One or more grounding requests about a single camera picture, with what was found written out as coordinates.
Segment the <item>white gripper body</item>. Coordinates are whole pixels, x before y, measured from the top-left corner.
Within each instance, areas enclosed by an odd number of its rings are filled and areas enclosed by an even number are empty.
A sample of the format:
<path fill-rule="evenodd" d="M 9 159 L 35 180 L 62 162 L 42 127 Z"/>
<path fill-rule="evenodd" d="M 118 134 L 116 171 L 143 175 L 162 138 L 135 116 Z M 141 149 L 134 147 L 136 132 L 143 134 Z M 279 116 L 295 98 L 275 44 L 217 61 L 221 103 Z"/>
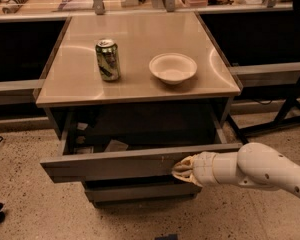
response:
<path fill-rule="evenodd" d="M 213 160 L 216 154 L 213 152 L 202 152 L 193 158 L 192 179 L 197 186 L 216 184 L 217 180 L 213 174 Z"/>

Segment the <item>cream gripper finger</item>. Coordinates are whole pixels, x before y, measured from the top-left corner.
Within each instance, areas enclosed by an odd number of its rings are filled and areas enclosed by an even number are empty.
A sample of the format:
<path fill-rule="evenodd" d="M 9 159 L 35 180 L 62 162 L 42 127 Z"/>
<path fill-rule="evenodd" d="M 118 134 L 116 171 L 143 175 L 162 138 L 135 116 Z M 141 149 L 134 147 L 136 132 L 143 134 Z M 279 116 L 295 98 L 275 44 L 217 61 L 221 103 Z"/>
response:
<path fill-rule="evenodd" d="M 202 184 L 194 177 L 191 170 L 185 172 L 173 172 L 172 175 L 181 181 L 192 183 L 198 187 L 202 186 Z"/>
<path fill-rule="evenodd" d="M 193 168 L 193 157 L 188 156 L 181 161 L 177 162 L 174 166 L 172 171 L 176 173 L 183 173 L 189 171 Z"/>

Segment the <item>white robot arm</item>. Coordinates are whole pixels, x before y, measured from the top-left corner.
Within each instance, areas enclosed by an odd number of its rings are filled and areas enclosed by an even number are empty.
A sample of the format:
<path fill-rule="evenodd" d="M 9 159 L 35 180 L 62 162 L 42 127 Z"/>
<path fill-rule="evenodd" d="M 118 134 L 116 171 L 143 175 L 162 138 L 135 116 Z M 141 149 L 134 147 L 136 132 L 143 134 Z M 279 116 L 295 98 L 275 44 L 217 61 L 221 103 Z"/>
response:
<path fill-rule="evenodd" d="M 230 184 L 282 189 L 300 199 L 300 166 L 261 143 L 245 144 L 236 152 L 204 151 L 188 156 L 173 166 L 172 175 L 199 187 Z"/>

